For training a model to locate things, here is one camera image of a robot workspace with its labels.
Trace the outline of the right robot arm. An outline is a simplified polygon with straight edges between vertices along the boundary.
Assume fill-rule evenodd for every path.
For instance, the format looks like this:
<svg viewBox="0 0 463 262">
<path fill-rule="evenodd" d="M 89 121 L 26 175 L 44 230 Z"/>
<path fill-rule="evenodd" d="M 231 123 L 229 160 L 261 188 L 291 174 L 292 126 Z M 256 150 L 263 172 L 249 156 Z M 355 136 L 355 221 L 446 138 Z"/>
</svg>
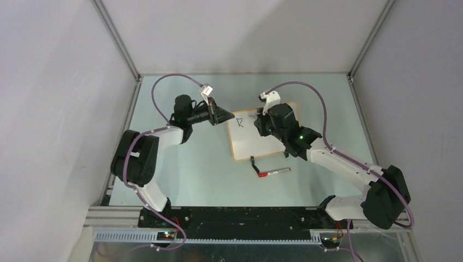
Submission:
<svg viewBox="0 0 463 262">
<path fill-rule="evenodd" d="M 366 219 L 381 229 L 400 225 L 397 221 L 411 197 L 402 171 L 393 165 L 368 165 L 338 151 L 317 131 L 301 126 L 293 109 L 277 104 L 257 110 L 254 121 L 260 136 L 273 136 L 284 146 L 285 157 L 318 164 L 347 179 L 361 194 L 329 196 L 321 204 L 318 223 L 332 228 L 344 219 Z"/>
</svg>

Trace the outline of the black marker cap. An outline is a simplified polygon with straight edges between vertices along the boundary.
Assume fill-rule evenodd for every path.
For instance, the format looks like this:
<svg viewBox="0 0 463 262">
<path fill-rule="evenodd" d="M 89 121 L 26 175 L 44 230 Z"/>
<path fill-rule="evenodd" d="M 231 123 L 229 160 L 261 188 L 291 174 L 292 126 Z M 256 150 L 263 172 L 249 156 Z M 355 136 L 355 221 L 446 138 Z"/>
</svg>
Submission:
<svg viewBox="0 0 463 262">
<path fill-rule="evenodd" d="M 260 173 L 260 170 L 258 169 L 258 167 L 257 167 L 254 163 L 252 163 L 252 168 L 255 170 L 255 172 L 256 172 L 257 174 Z"/>
</svg>

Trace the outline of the yellow framed whiteboard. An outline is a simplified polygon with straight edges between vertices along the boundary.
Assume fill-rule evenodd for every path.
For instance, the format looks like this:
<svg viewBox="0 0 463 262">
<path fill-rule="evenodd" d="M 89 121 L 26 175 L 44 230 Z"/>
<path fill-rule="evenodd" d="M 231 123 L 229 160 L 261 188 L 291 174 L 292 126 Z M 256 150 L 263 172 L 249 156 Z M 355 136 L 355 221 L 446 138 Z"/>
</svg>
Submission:
<svg viewBox="0 0 463 262">
<path fill-rule="evenodd" d="M 275 137 L 260 136 L 254 121 L 257 109 L 234 112 L 234 118 L 227 121 L 231 155 L 235 161 L 249 160 L 283 153 L 284 145 Z"/>
</svg>

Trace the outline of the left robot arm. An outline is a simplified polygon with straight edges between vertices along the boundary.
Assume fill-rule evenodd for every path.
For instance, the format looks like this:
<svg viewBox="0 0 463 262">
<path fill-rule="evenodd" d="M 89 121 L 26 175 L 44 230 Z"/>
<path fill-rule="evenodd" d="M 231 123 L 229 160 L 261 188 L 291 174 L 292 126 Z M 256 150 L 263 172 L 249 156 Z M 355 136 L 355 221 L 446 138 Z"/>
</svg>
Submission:
<svg viewBox="0 0 463 262">
<path fill-rule="evenodd" d="M 110 165 L 111 174 L 133 189 L 147 209 L 154 210 L 151 219 L 162 228 L 170 225 L 173 213 L 165 208 L 170 201 L 153 178 L 159 151 L 187 142 L 194 124 L 208 122 L 215 126 L 235 117 L 212 97 L 197 105 L 193 102 L 186 94 L 177 96 L 166 127 L 142 133 L 124 131 Z"/>
</svg>

